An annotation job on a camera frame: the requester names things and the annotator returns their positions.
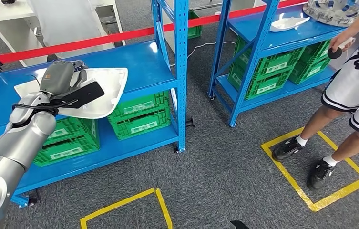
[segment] yellow tape square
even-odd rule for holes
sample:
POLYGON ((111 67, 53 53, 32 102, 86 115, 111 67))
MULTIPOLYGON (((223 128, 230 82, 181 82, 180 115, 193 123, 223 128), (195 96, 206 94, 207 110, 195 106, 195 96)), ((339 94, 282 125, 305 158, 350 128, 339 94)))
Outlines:
POLYGON ((160 204, 161 210, 162 210, 162 212, 164 214, 164 218, 165 218, 165 221, 167 223, 168 229, 172 229, 172 221, 171 221, 171 218, 170 218, 170 216, 168 214, 168 209, 167 209, 167 207, 165 205, 163 195, 162 195, 161 190, 159 188, 156 188, 156 189, 150 188, 150 189, 148 189, 146 191, 143 191, 143 192, 141 192, 139 194, 136 194, 136 195, 131 196, 129 198, 123 199, 123 200, 121 200, 119 202, 116 202, 116 203, 111 204, 109 206, 106 206, 104 208, 101 208, 101 209, 99 209, 99 210, 97 210, 97 211, 95 211, 95 212, 81 218, 80 219, 81 229, 87 229, 87 221, 89 221, 89 220, 91 220, 91 219, 93 219, 93 218, 95 218, 95 217, 97 217, 97 216, 99 216, 99 215, 101 215, 103 213, 106 213, 108 211, 111 211, 113 209, 121 207, 121 206, 123 206, 125 204, 128 204, 130 202, 133 202, 133 201, 135 201, 137 199, 143 198, 143 197, 145 197, 145 196, 147 196, 149 194, 152 194, 152 193, 155 193, 157 195, 157 199, 158 199, 158 202, 160 204))
MULTIPOLYGON (((303 199, 303 201, 307 204, 308 208, 312 211, 319 211, 326 206, 334 203, 335 201, 347 196, 348 194, 356 191, 359 189, 359 180, 353 182, 350 185, 347 185, 340 190, 332 193, 331 195, 319 200, 316 203, 313 203, 310 198, 305 194, 305 192, 301 189, 301 187, 297 184, 297 182, 294 180, 294 178, 289 174, 289 172, 285 169, 285 167, 282 165, 282 163, 277 162, 272 159, 272 151, 269 149, 270 147, 277 145, 283 141, 285 141, 288 138, 291 138, 293 136, 299 135, 303 131, 303 127, 297 130, 294 130, 290 133, 287 133, 283 136, 277 137, 269 142, 266 142, 261 145, 262 149, 266 152, 266 154, 269 156, 269 158, 275 163, 275 165, 279 168, 279 170, 283 173, 283 175, 286 177, 286 179, 289 181, 289 183, 292 185, 292 187, 296 190, 298 195, 303 199)), ((317 134, 328 144, 330 145, 334 150, 337 150, 338 147, 333 143, 323 132, 318 131, 317 134)), ((345 160, 351 167, 359 174, 359 167, 351 160, 346 159, 345 160)))

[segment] circular metal fixture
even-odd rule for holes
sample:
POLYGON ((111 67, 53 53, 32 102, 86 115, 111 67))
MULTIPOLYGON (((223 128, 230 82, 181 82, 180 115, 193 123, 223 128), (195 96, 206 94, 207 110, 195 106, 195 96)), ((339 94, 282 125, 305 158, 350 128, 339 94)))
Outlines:
POLYGON ((350 26, 359 17, 356 0, 309 0, 303 11, 319 22, 341 27, 350 26))

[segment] red barrier rope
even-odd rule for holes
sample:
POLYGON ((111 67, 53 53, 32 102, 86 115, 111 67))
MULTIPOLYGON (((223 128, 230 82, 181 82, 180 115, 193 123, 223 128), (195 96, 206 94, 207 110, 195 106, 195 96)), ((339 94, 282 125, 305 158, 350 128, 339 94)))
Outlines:
MULTIPOLYGON (((280 2, 278 7, 282 8, 282 7, 301 4, 301 3, 305 3, 305 2, 307 2, 307 0, 287 0, 287 1, 280 2)), ((237 10, 237 11, 231 12, 229 15, 229 18, 237 18, 237 17, 246 16, 249 14, 260 13, 265 10, 265 7, 266 7, 266 5, 237 10)), ((194 26, 198 26, 198 25, 206 25, 206 24, 210 24, 210 23, 214 23, 214 22, 218 22, 218 21, 220 21, 220 15, 206 16, 206 17, 189 20, 188 27, 194 27, 194 26)), ((171 24, 164 25, 164 31, 172 31, 172 30, 174 30, 174 24, 171 23, 171 24)), ((96 45, 101 45, 101 44, 106 44, 106 43, 111 43, 111 42, 119 42, 122 40, 129 40, 129 39, 144 37, 144 36, 153 35, 153 34, 154 34, 154 27, 149 27, 149 28, 144 28, 144 29, 127 31, 127 32, 123 32, 123 33, 111 34, 108 36, 97 37, 97 38, 88 39, 88 40, 82 40, 82 41, 78 41, 78 42, 52 45, 52 46, 48 46, 48 47, 31 49, 31 50, 26 50, 26 51, 21 51, 21 52, 0 54, 0 61, 2 63, 15 62, 15 61, 19 61, 19 60, 25 60, 25 59, 35 58, 35 57, 39 57, 39 56, 51 55, 51 54, 55 54, 55 53, 59 53, 59 52, 67 52, 67 51, 76 50, 76 49, 83 49, 83 48, 88 48, 88 47, 92 47, 92 46, 96 46, 96 45)))

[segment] black sneaker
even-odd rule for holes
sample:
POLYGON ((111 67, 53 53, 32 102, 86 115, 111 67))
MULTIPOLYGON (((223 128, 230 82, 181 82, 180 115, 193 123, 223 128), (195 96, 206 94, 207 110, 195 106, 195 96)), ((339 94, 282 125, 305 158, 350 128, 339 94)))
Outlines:
POLYGON ((331 166, 321 159, 308 176, 307 186, 311 189, 320 189, 325 186, 327 178, 331 176, 335 166, 331 166))
POLYGON ((272 158, 275 161, 281 161, 293 154, 297 153, 303 147, 297 142, 296 137, 290 138, 287 141, 280 144, 277 149, 272 153, 272 158))

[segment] green crate label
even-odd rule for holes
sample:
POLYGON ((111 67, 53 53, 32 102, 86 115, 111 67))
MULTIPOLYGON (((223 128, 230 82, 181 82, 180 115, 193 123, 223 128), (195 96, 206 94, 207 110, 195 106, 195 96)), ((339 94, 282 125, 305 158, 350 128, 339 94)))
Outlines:
POLYGON ((238 85, 241 85, 241 80, 237 77, 235 73, 231 75, 231 78, 233 78, 238 85))
POLYGON ((245 63, 248 63, 248 57, 245 56, 244 54, 242 54, 240 58, 241 58, 242 61, 244 61, 245 63))
POLYGON ((156 127, 156 126, 158 126, 157 121, 149 123, 149 124, 141 125, 141 126, 138 126, 136 128, 132 128, 132 134, 135 134, 135 133, 138 133, 140 131, 150 129, 150 128, 153 128, 153 127, 156 127))
POLYGON ((272 85, 269 85, 269 86, 266 86, 266 87, 263 87, 263 88, 259 88, 258 91, 256 92, 256 94, 260 94, 262 92, 266 92, 267 90, 273 89, 273 88, 276 87, 276 84, 277 83, 274 83, 272 85))
POLYGON ((84 152, 84 151, 83 151, 83 149, 81 149, 81 147, 77 147, 77 148, 70 149, 70 150, 67 150, 67 151, 63 151, 63 152, 60 152, 60 153, 57 153, 57 154, 52 154, 52 155, 50 155, 50 158, 52 160, 55 160, 55 159, 59 159, 59 158, 65 157, 65 156, 70 156, 70 155, 73 155, 73 154, 77 154, 77 153, 80 153, 80 152, 84 152))
POLYGON ((63 128, 60 130, 55 130, 48 138, 60 137, 66 134, 68 134, 68 132, 63 128))
POLYGON ((91 127, 92 127, 92 135, 96 137, 96 128, 95 128, 95 120, 91 120, 91 127))
POLYGON ((323 52, 322 52, 322 54, 320 55, 320 57, 321 56, 324 56, 324 55, 327 55, 328 54, 328 49, 325 49, 323 52))
POLYGON ((278 65, 275 65, 273 67, 267 68, 266 73, 271 73, 271 72, 274 72, 274 71, 277 71, 279 69, 286 68, 286 67, 287 67, 287 62, 284 62, 284 63, 278 64, 278 65))
POLYGON ((127 108, 123 109, 123 113, 126 115, 126 114, 130 114, 130 113, 133 113, 133 112, 136 112, 136 111, 141 111, 141 110, 153 107, 153 106, 155 106, 154 102, 153 101, 148 101, 148 102, 143 103, 143 104, 127 107, 127 108))
POLYGON ((320 70, 321 70, 321 66, 319 66, 319 67, 317 67, 317 68, 311 70, 311 71, 308 73, 307 77, 310 77, 311 75, 314 75, 314 74, 318 73, 320 70))

